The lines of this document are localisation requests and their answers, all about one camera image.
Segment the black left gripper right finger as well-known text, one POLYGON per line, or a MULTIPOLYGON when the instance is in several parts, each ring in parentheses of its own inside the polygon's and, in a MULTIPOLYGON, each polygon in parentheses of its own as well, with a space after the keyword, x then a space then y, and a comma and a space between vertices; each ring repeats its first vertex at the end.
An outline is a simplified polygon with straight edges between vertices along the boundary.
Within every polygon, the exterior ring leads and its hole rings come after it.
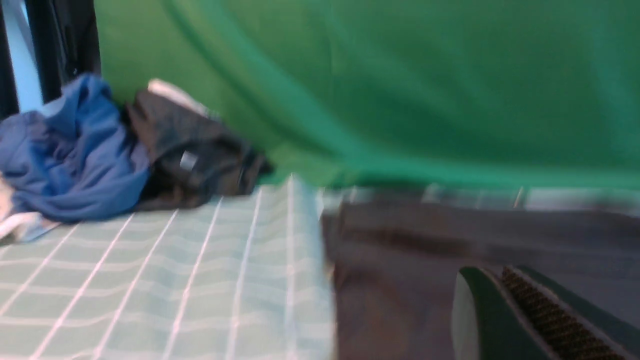
POLYGON ((562 360, 637 360, 639 329, 530 269, 506 266, 502 282, 562 360))

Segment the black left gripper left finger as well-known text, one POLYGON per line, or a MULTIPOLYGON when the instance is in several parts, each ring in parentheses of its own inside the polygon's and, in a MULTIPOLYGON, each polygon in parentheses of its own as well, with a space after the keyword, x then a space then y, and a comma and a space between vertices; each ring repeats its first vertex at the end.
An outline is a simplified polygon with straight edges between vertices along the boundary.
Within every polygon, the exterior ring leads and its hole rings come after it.
POLYGON ((451 340, 456 360, 549 360, 551 349, 503 283, 487 269, 455 277, 451 340))

